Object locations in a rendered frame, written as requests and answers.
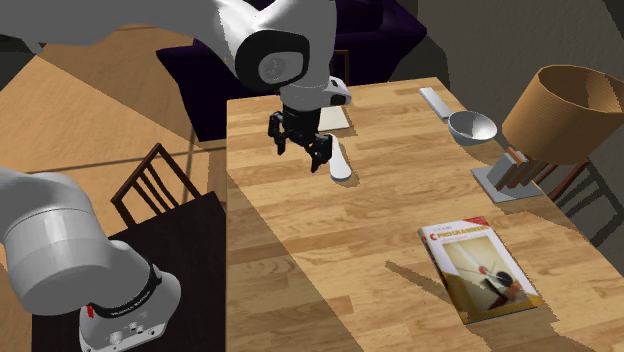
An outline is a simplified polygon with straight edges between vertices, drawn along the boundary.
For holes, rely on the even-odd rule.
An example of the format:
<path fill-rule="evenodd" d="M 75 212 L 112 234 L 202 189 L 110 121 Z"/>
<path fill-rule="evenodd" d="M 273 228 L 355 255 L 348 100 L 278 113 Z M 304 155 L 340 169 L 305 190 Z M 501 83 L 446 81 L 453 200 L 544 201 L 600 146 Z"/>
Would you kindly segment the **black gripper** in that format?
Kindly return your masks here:
<path fill-rule="evenodd" d="M 299 111 L 283 105 L 282 113 L 277 111 L 270 115 L 267 131 L 277 146 L 277 154 L 282 155 L 285 152 L 289 137 L 292 142 L 305 146 L 305 151 L 311 157 L 310 171 L 315 173 L 332 157 L 333 136 L 317 134 L 321 109 Z"/>

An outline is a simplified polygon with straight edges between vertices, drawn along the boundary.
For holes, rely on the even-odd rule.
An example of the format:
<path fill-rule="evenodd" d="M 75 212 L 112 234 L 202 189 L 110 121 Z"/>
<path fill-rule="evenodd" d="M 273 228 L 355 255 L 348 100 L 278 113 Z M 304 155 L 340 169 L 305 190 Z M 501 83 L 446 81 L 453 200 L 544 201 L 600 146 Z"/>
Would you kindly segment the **white flat square pad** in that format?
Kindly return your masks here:
<path fill-rule="evenodd" d="M 320 113 L 318 131 L 347 129 L 349 120 L 342 106 L 323 107 Z"/>

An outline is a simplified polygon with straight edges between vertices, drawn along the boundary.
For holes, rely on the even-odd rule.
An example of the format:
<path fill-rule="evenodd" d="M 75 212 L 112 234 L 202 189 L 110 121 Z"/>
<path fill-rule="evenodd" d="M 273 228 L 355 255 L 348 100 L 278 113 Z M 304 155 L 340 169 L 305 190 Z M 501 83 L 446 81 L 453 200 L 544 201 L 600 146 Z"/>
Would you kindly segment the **white oblong utensil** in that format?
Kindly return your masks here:
<path fill-rule="evenodd" d="M 338 138 L 334 134 L 329 136 L 332 139 L 332 155 L 328 161 L 330 176 L 335 181 L 347 181 L 352 176 L 352 169 L 346 161 Z"/>

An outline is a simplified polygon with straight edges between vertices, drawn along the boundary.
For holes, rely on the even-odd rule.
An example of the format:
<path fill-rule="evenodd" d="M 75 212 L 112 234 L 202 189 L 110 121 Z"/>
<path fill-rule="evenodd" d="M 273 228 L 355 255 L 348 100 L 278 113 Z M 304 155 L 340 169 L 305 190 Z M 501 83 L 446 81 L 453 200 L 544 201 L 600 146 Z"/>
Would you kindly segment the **brown wooden chair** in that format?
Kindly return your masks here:
<path fill-rule="evenodd" d="M 594 247 L 624 232 L 624 201 L 589 158 L 576 165 L 548 165 L 536 183 Z"/>
<path fill-rule="evenodd" d="M 337 49 L 334 51 L 330 61 L 330 72 L 336 74 L 336 64 L 340 61 L 343 63 L 343 81 L 346 85 L 350 84 L 350 55 L 346 49 Z"/>
<path fill-rule="evenodd" d="M 173 157 L 166 151 L 163 145 L 161 143 L 156 143 L 110 200 L 121 219 L 128 227 L 137 225 L 137 221 L 124 203 L 124 197 L 130 190 L 134 190 L 155 215 L 163 214 L 183 204 L 183 202 L 178 202 L 173 196 L 172 192 L 167 188 L 153 166 L 153 161 L 158 156 L 164 160 L 166 165 L 182 183 L 185 191 L 194 198 L 201 196 L 199 190 L 181 167 L 174 161 Z"/>

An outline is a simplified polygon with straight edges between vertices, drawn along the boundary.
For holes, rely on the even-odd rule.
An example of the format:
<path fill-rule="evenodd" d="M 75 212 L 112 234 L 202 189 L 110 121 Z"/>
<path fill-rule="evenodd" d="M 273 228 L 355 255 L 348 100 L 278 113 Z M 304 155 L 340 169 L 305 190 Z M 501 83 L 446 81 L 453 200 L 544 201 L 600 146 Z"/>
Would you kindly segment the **dark purple sofa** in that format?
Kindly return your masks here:
<path fill-rule="evenodd" d="M 397 0 L 335 2 L 335 50 L 349 51 L 348 86 L 388 81 L 399 62 L 427 35 L 426 27 Z M 176 81 L 193 130 L 201 142 L 226 137 L 229 100 L 258 95 L 244 87 L 226 64 L 198 40 L 190 46 L 160 49 L 156 56 Z M 333 76 L 343 80 L 341 59 Z"/>

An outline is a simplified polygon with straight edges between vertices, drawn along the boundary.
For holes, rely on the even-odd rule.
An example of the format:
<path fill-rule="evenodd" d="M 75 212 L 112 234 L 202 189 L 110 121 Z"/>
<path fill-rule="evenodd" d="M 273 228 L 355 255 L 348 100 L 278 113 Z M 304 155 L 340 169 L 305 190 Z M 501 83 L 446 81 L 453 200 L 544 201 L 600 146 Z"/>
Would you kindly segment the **wooden dining table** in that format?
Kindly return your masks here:
<path fill-rule="evenodd" d="M 473 177 L 496 143 L 459 146 L 420 96 L 436 78 L 352 88 L 352 177 L 267 135 L 275 96 L 232 100 L 226 352 L 624 352 L 624 277 L 545 196 L 494 204 Z M 543 297 L 464 324 L 418 231 L 482 216 Z"/>

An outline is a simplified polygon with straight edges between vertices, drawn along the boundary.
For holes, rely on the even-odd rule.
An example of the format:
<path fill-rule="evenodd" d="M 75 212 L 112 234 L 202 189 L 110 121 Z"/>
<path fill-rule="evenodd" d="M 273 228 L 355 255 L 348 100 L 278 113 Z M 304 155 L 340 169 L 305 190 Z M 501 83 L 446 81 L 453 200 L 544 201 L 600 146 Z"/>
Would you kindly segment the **white remote control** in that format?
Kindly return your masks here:
<path fill-rule="evenodd" d="M 453 113 L 453 111 L 447 106 L 447 104 L 441 99 L 433 88 L 420 88 L 419 93 L 440 120 L 447 120 Z"/>

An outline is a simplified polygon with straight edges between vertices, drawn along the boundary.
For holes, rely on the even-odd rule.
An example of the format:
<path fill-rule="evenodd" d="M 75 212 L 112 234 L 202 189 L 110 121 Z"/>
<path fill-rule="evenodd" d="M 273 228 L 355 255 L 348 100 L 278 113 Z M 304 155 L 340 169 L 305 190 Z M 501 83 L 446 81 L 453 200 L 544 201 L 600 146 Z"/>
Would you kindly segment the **dark robot stand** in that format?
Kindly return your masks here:
<path fill-rule="evenodd" d="M 226 352 L 226 213 L 210 192 L 113 236 L 177 277 L 164 333 L 127 352 Z"/>

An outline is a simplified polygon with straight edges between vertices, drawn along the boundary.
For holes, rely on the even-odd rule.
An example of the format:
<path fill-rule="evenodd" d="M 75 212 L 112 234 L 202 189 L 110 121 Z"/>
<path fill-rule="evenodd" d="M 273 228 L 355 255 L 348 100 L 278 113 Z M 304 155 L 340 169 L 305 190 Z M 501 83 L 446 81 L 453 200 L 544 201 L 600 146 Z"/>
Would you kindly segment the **grey bowl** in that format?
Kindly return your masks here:
<path fill-rule="evenodd" d="M 462 146 L 473 146 L 493 139 L 498 128 L 487 116 L 474 111 L 452 113 L 447 126 L 453 139 Z"/>

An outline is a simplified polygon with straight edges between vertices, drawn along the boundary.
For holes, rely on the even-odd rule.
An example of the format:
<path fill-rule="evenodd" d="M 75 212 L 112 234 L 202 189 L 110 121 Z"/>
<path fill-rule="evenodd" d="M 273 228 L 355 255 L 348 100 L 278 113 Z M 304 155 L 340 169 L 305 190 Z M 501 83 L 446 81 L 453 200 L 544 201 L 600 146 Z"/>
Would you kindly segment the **book with red-topped cover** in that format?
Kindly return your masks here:
<path fill-rule="evenodd" d="M 418 235 L 464 324 L 544 303 L 486 218 L 425 226 Z"/>

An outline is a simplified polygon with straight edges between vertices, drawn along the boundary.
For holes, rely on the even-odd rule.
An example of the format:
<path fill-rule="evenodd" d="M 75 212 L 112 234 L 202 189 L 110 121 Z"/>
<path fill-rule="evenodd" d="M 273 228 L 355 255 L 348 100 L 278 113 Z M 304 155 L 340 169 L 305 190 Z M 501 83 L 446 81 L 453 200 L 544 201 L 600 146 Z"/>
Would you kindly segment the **table lamp with tan shade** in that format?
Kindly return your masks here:
<path fill-rule="evenodd" d="M 494 203 L 540 196 L 557 167 L 572 171 L 548 194 L 555 201 L 589 165 L 589 155 L 624 124 L 624 81 L 574 65 L 538 70 L 507 118 L 510 143 L 495 165 L 472 174 Z"/>

